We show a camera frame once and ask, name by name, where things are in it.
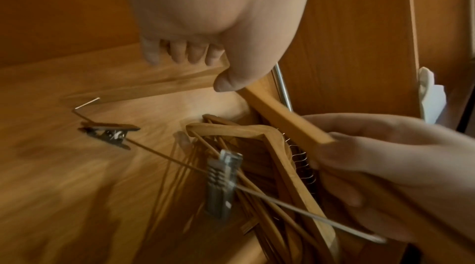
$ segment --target person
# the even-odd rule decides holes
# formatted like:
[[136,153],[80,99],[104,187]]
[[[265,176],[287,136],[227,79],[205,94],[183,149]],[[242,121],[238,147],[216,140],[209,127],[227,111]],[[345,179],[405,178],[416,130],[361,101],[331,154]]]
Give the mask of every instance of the person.
[[[213,65],[226,51],[216,91],[240,89],[267,74],[288,48],[306,0],[131,0],[145,59],[159,63],[160,41],[177,63]],[[475,240],[475,141],[423,121],[390,115],[307,117],[338,140],[318,147],[315,168],[329,166],[385,178],[408,198]],[[321,172],[323,186],[364,227],[413,242],[411,230],[371,207],[358,188]]]

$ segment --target silver clip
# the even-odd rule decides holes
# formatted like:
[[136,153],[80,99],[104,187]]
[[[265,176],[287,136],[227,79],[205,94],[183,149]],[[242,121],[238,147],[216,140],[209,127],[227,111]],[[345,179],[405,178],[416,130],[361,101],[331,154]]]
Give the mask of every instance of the silver clip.
[[221,220],[226,220],[233,205],[237,171],[242,155],[221,150],[219,160],[208,160],[208,184],[206,188],[206,211]]

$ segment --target metal clip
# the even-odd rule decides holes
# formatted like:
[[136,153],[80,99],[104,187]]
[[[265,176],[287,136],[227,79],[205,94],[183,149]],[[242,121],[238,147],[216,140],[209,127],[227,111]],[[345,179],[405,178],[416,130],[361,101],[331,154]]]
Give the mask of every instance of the metal clip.
[[79,128],[79,130],[85,132],[88,136],[127,150],[130,150],[130,147],[122,143],[127,133],[140,130],[139,127],[134,125],[123,124],[82,122],[82,125],[84,127]]
[[226,220],[231,212],[237,171],[242,163],[242,155],[229,150],[221,150],[219,160],[208,160],[208,184],[206,187],[206,211],[221,220]]

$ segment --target metal rod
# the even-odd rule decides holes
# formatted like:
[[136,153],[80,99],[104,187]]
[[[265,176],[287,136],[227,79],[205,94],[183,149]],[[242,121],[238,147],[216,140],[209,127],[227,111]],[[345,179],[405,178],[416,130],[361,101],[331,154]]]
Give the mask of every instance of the metal rod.
[[281,102],[289,109],[290,112],[293,112],[292,103],[290,102],[290,96],[288,94],[287,87],[285,86],[284,77],[282,76],[282,71],[278,63],[276,63],[276,65],[272,69],[272,75],[274,76],[274,80],[276,81],[277,91],[279,92]]
[[[88,120],[88,121],[90,121],[90,122],[93,122],[91,119],[89,119],[89,118],[85,117],[84,115],[82,115],[82,114],[76,112],[76,110],[79,109],[79,108],[81,108],[81,107],[84,107],[84,106],[86,106],[86,105],[88,105],[88,104],[91,104],[91,103],[95,102],[95,101],[98,100],[98,99],[99,99],[99,97],[96,98],[96,99],[93,99],[93,100],[91,100],[91,101],[89,101],[89,102],[87,102],[87,103],[85,103],[85,104],[83,104],[83,105],[80,105],[79,107],[74,108],[73,113],[76,114],[77,116],[83,118],[83,119],[86,119],[86,120]],[[148,151],[148,152],[150,152],[150,153],[152,153],[152,154],[155,154],[155,155],[157,155],[157,156],[163,157],[163,158],[167,159],[167,160],[170,161],[170,162],[173,162],[173,163],[176,163],[176,164],[181,165],[181,166],[183,166],[183,167],[189,168],[189,169],[191,169],[191,170],[193,170],[193,171],[203,173],[203,174],[205,174],[205,175],[208,174],[208,171],[207,171],[207,170],[204,170],[204,169],[201,169],[201,168],[197,168],[197,167],[188,165],[188,164],[186,164],[186,163],[184,163],[184,162],[181,162],[181,161],[176,160],[176,159],[174,159],[174,158],[172,158],[172,157],[169,157],[169,156],[167,156],[167,155],[165,155],[165,154],[162,154],[162,153],[160,153],[160,152],[158,152],[158,151],[156,151],[156,150],[154,150],[154,149],[151,149],[151,148],[149,148],[149,147],[147,147],[147,146],[145,146],[145,145],[142,145],[142,144],[140,144],[140,143],[138,143],[138,142],[135,142],[135,141],[133,141],[133,140],[131,140],[131,139],[127,139],[127,138],[126,138],[126,139],[124,139],[124,140],[126,140],[126,141],[128,141],[129,143],[131,143],[131,144],[133,144],[133,145],[135,145],[135,146],[137,146],[137,147],[139,147],[139,148],[142,148],[142,149],[144,149],[144,150],[146,150],[146,151]],[[372,241],[372,242],[375,242],[375,243],[386,243],[386,239],[383,238],[383,237],[381,237],[381,236],[378,236],[378,235],[371,235],[371,234],[367,234],[367,233],[358,231],[358,230],[356,230],[356,229],[353,229],[353,228],[350,228],[350,227],[348,227],[348,226],[345,226],[345,225],[343,225],[343,224],[341,224],[341,223],[339,223],[339,222],[330,220],[330,219],[328,219],[328,218],[326,218],[326,217],[323,217],[323,216],[320,216],[320,215],[318,215],[318,214],[310,213],[310,212],[308,212],[308,211],[306,211],[306,210],[297,208],[296,206],[293,206],[293,205],[291,205],[291,204],[282,202],[282,201],[280,201],[280,200],[278,200],[278,199],[276,199],[276,198],[273,198],[273,197],[267,196],[267,195],[265,195],[265,194],[259,193],[259,192],[257,192],[257,191],[248,189],[248,188],[246,188],[246,187],[244,187],[244,186],[241,186],[241,185],[239,185],[239,184],[236,184],[236,189],[241,190],[241,191],[244,191],[244,192],[246,192],[246,193],[248,193],[248,194],[251,194],[251,195],[253,195],[253,196],[256,196],[256,197],[258,197],[258,198],[265,199],[265,200],[267,200],[267,201],[270,201],[271,203],[274,203],[274,204],[279,205],[279,206],[281,206],[281,207],[287,208],[287,209],[289,209],[289,210],[291,210],[291,211],[294,211],[294,212],[296,212],[296,213],[299,213],[299,214],[302,214],[302,215],[304,215],[304,216],[307,216],[307,217],[313,218],[313,219],[315,219],[315,220],[321,221],[321,222],[323,222],[323,223],[329,224],[329,225],[331,225],[331,226],[333,226],[333,227],[335,227],[335,228],[338,228],[338,229],[340,229],[340,230],[342,230],[342,231],[345,231],[345,232],[348,232],[348,233],[350,233],[350,234],[353,234],[353,235],[355,235],[355,236],[357,236],[357,237],[360,237],[360,238],[363,238],[363,239],[366,239],[366,240],[369,240],[369,241]]]

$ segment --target white object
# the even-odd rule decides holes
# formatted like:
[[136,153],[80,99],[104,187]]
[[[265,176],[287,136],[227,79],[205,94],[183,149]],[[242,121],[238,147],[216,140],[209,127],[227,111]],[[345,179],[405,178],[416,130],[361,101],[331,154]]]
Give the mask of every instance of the white object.
[[444,86],[435,84],[434,72],[426,67],[419,69],[419,101],[421,117],[429,124],[437,121],[447,104]]

